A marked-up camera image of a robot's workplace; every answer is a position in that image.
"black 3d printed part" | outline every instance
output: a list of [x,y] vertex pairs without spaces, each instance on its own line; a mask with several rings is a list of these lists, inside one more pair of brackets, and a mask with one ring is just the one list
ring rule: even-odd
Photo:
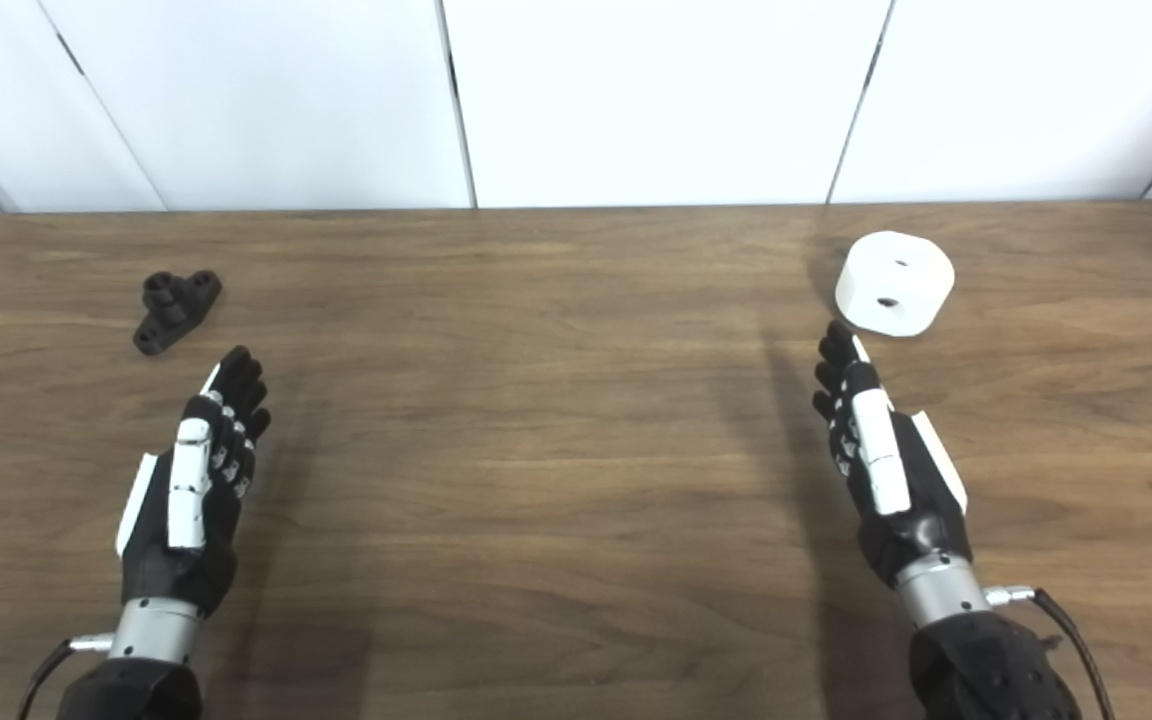
[[141,300],[150,314],[132,334],[132,344],[145,355],[157,355],[173,347],[206,318],[220,295],[220,278],[211,270],[182,278],[168,272],[145,278]]

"white plastic part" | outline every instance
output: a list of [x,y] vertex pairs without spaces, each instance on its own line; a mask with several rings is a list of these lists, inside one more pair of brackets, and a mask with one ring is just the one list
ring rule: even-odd
[[856,359],[861,363],[869,363],[869,354],[865,353],[865,343],[861,342],[861,336],[851,336],[851,347],[856,350]]
[[198,550],[206,543],[202,497],[211,488],[210,455],[211,425],[198,418],[180,420],[168,491],[168,547]]
[[114,538],[114,550],[118,555],[123,555],[127,541],[132,539],[132,530],[136,529],[136,520],[141,517],[141,507],[145,505],[145,493],[150,488],[150,479],[154,478],[154,469],[159,467],[159,456],[146,454],[141,456],[141,468],[136,469],[136,479],[132,480],[132,493],[127,498],[123,506],[123,518],[118,522],[118,536]]
[[893,515],[909,510],[905,465],[900,458],[896,430],[892,427],[890,401],[882,388],[867,389],[851,400],[856,434],[861,438],[861,460],[869,470],[869,487],[874,497],[874,511]]
[[852,243],[833,296],[856,327],[909,338],[931,327],[952,288],[954,264],[937,243],[877,232]]
[[910,419],[914,420],[914,429],[918,430],[919,437],[923,438],[923,445],[927,446],[927,452],[935,462],[935,469],[941,471],[941,478],[945,479],[946,486],[950,487],[950,493],[958,502],[958,508],[967,515],[968,488],[963,484],[963,478],[958,477],[958,469],[955,468],[954,460],[950,460],[950,454],[945,450],[945,445],[941,442],[937,429],[932,427],[932,419],[927,417],[927,414],[918,414]]
[[220,374],[220,363],[215,364],[215,367],[211,369],[211,374],[207,376],[207,381],[202,384],[202,389],[198,391],[198,395],[207,395],[211,392],[211,384],[217,381],[217,376]]

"black robotic glove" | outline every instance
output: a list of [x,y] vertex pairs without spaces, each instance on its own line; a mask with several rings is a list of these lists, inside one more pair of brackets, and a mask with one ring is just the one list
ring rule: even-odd
[[829,427],[829,450],[861,513],[861,552],[888,588],[910,562],[933,552],[972,561],[967,493],[925,414],[892,409],[861,339],[829,323],[820,341],[824,386],[812,406]]
[[123,602],[173,598],[211,615],[229,592],[242,497],[270,427],[260,374],[245,347],[233,348],[185,402],[172,450],[141,461],[118,530]]

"robotic hand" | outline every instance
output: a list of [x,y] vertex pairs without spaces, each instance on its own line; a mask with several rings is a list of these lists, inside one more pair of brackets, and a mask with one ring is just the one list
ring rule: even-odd
[[897,414],[865,348],[841,323],[820,341],[812,404],[861,513],[861,553],[900,596],[915,635],[910,680],[929,720],[1079,720],[1048,643],[993,612],[1036,602],[1058,621],[1087,666],[1102,714],[1111,705],[1073,620],[1041,589],[980,588],[954,462],[925,414]]
[[262,365],[236,347],[180,418],[174,446],[145,455],[120,521],[123,616],[115,632],[70,638],[31,679],[37,685],[77,651],[108,652],[74,682],[61,720],[196,720],[200,689],[189,670],[202,621],[229,592],[242,497],[256,473],[256,441],[270,426]]

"white finger segment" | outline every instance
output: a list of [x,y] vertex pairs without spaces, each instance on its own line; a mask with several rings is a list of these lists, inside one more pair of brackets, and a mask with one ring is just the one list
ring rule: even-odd
[[856,434],[861,437],[861,460],[869,470],[869,487],[879,515],[893,515],[914,506],[888,407],[890,401],[882,388],[864,391],[851,400]]
[[168,547],[198,550],[206,543],[202,497],[211,488],[210,455],[211,425],[198,418],[180,420],[168,491]]

